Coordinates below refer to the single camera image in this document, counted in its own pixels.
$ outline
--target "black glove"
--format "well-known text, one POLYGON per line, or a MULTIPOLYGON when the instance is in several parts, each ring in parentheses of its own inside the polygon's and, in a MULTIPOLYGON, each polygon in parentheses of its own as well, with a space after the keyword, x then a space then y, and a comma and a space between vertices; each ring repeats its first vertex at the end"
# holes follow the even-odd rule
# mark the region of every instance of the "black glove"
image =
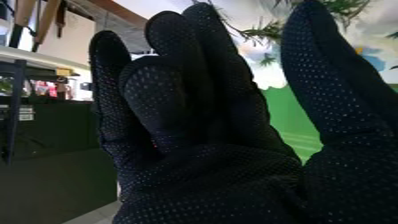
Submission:
MULTIPOLYGON (((298 68, 300 58, 307 55, 294 55, 300 54, 296 49, 302 50, 302 45, 312 43, 310 49, 305 49, 310 52, 318 51, 319 46, 314 37, 300 37, 293 43, 289 38, 294 37, 287 35, 293 31, 305 36, 312 35, 316 27, 307 22, 305 13, 314 8, 319 17, 328 18, 318 3, 303 3, 291 16, 282 40, 284 68, 291 66, 291 70, 286 69, 287 79, 293 80, 291 88, 326 139, 325 150, 305 166, 305 175, 293 150, 270 126, 264 98, 211 6, 197 4, 186 9, 183 16, 163 12, 149 20, 145 38, 159 54, 156 57, 143 57, 131 62, 115 34, 101 32, 95 35, 90 63, 99 140, 115 162, 124 202, 113 223, 366 223, 360 222, 360 215, 367 208, 373 209, 369 203, 362 204, 355 212, 351 208, 335 206, 341 197, 350 200, 346 192, 353 193, 351 186, 366 195, 376 195, 366 187, 360 188, 362 179, 355 176, 351 178, 353 174, 364 178, 360 174, 367 169, 367 157, 353 155, 364 146, 350 145, 348 150, 342 150, 341 139, 328 138, 328 129, 323 130, 321 125, 330 125, 321 120, 319 114, 325 112, 318 111, 328 110, 328 105, 314 108, 305 103, 310 100, 318 102, 310 94, 325 92, 323 85, 298 68), (294 22, 305 24, 305 29, 294 29, 294 25, 289 25, 294 22), (310 81, 307 89, 300 88, 300 82, 305 81, 310 81), (309 87, 318 85, 318 92, 309 93, 309 87)), ((323 25, 334 27, 334 22, 328 21, 323 25)), ((310 60, 316 63, 319 61, 319 66, 328 63, 328 59, 310 60)), ((344 73, 332 78, 344 80, 344 73)), ((350 86, 341 86, 341 90, 353 91, 350 86)), ((383 126, 374 136, 387 133, 376 142, 382 150, 376 150, 387 151, 390 155, 390 149, 396 149, 392 127, 387 125, 390 120, 380 116, 376 119, 383 126)), ((344 135, 342 140, 362 138, 366 134, 344 135)), ((380 165, 380 159, 371 161, 373 164, 380 165)), ((396 168, 392 164, 390 161, 383 163, 383 168, 396 168)), ((390 193, 396 187, 390 187, 390 183, 382 185, 385 180, 396 181, 396 175, 380 182, 380 173, 374 173, 378 179, 369 176, 373 183, 389 186, 383 193, 396 199, 390 193)), ((366 218, 383 214, 392 220, 396 213, 390 212, 396 207, 392 204, 385 206, 387 213, 380 213, 380 209, 373 210, 373 213, 366 213, 366 218)))
POLYGON ((280 52, 325 145, 303 167, 307 215, 314 223, 398 223, 398 96, 318 1, 294 9, 280 52))

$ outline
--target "green wall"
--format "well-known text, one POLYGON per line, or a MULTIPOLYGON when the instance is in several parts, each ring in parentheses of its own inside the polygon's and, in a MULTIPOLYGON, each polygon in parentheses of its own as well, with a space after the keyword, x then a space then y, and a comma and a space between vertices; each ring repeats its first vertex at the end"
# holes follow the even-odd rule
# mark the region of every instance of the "green wall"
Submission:
POLYGON ((309 121, 305 112, 294 99, 289 87, 270 88, 262 91, 268 101, 271 125, 278 130, 282 139, 293 147, 305 162, 321 149, 319 134, 309 121))

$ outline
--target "white wall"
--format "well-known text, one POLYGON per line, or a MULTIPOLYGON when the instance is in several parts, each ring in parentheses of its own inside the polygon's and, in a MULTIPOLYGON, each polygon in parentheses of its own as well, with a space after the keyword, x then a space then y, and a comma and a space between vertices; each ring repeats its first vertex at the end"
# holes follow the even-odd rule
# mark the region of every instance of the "white wall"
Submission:
MULTIPOLYGON (((42 2, 40 11, 44 10, 46 2, 42 2)), ((30 27, 35 27, 35 17, 30 19, 30 27)), ((62 30, 62 38, 56 37, 56 25, 51 23, 44 44, 39 47, 37 53, 62 58, 79 64, 88 64, 88 43, 95 33, 95 23, 81 16, 65 12, 65 27, 62 30)), ((28 30, 23 30, 19 49, 31 50, 31 36, 28 30)))

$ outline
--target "glove finger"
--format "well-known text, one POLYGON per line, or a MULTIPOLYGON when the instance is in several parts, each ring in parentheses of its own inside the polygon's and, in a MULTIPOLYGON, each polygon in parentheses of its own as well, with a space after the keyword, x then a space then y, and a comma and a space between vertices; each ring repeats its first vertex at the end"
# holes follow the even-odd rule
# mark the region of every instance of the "glove finger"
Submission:
POLYGON ((184 91, 195 107, 197 119, 204 121, 197 127, 202 129, 199 133, 207 135, 202 138, 220 139, 225 129, 216 117, 213 82, 193 29, 179 14, 161 12, 151 18, 145 26, 145 38, 159 56, 167 56, 181 65, 184 91))
POLYGON ((223 107, 232 143, 266 148, 296 157, 270 126, 264 97, 252 82, 250 68, 238 55, 216 11, 206 3, 199 3, 184 10, 183 16, 193 26, 200 42, 214 82, 216 104, 223 107))
POLYGON ((298 5, 286 23, 282 68, 323 144, 367 147, 367 141, 351 140, 360 133, 390 138, 390 122, 385 121, 396 120, 396 116, 387 115, 398 105, 396 94, 337 33, 318 1, 298 5))
POLYGON ((119 85, 159 152, 181 151, 199 142, 181 67, 163 57, 140 58, 122 70, 119 85))
POLYGON ((119 73, 131 60, 120 39, 110 31, 95 34, 88 53, 99 143, 113 158, 124 195, 133 170, 156 161, 158 155, 151 146, 147 131, 119 94, 119 73))

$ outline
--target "floor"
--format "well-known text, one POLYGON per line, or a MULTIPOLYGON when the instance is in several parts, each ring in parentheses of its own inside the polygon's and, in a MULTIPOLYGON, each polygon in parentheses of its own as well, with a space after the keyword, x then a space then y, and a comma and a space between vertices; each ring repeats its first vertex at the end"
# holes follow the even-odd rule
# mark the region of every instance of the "floor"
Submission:
POLYGON ((88 212, 63 224, 111 224, 113 215, 120 207, 120 202, 113 202, 97 210, 88 212))
POLYGON ((14 160, 12 166, 0 162, 0 223, 60 224, 117 200, 115 192, 99 149, 14 160))

